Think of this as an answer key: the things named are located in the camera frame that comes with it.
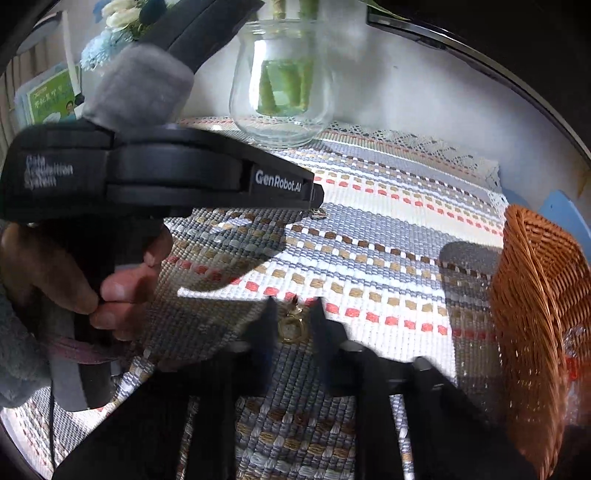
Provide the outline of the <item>left hand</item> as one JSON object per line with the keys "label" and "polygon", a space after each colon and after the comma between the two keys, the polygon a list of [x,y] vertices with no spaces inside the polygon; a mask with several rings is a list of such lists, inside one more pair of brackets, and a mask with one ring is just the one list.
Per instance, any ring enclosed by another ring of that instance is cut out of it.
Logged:
{"label": "left hand", "polygon": [[107,276],[95,292],[71,255],[12,223],[1,236],[1,281],[16,317],[31,330],[41,323],[41,309],[34,305],[41,293],[66,310],[88,315],[93,327],[110,331],[115,339],[130,341],[142,329],[172,245],[170,231],[162,226],[140,264]]}

